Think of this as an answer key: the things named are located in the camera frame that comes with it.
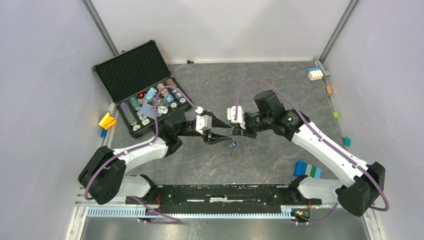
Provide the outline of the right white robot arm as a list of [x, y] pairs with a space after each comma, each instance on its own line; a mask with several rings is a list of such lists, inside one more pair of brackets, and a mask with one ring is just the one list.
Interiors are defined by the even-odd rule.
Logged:
[[294, 108], [285, 109], [276, 93], [265, 90], [254, 96], [258, 108], [245, 112], [241, 106], [227, 109], [233, 135], [256, 138], [258, 132], [272, 130], [276, 135], [303, 148], [331, 170], [336, 180], [316, 179], [310, 173], [298, 176], [290, 186], [289, 199], [302, 204], [307, 199], [338, 203], [348, 213], [361, 217], [382, 197], [386, 169], [379, 163], [354, 156], [328, 138], [309, 118]]

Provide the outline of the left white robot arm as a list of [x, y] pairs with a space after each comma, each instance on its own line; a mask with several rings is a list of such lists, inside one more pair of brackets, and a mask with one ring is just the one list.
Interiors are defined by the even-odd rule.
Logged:
[[175, 153], [183, 144], [181, 136], [201, 137], [209, 145], [231, 139], [227, 135], [213, 133], [213, 128], [230, 128], [230, 124], [210, 111], [202, 111], [193, 120], [187, 120], [183, 112], [175, 112], [165, 118], [156, 135], [149, 140], [118, 149], [99, 147], [78, 177], [85, 189], [85, 200], [104, 205], [116, 198], [134, 196], [145, 204], [153, 203], [157, 190], [147, 177], [128, 175], [128, 172]]

